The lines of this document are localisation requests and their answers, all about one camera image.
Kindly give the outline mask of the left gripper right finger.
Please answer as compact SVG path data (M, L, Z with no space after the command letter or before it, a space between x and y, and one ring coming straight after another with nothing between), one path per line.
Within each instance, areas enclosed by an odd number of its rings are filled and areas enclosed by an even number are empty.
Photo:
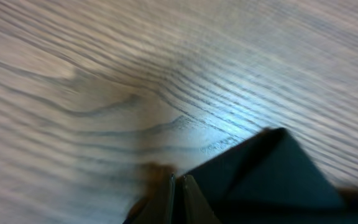
M183 200L188 224L221 224L192 175L183 178Z

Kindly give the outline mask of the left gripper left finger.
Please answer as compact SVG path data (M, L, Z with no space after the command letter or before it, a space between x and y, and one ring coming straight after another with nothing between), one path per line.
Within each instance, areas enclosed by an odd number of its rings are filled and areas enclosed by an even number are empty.
M154 196L141 211L129 216L123 224L171 224L175 198L175 174L166 175Z

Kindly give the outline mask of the black t-shirt with logo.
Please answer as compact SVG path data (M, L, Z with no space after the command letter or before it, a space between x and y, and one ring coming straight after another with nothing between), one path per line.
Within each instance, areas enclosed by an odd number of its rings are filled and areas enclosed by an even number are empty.
M345 196L285 129L268 129L188 171L221 223L358 223Z

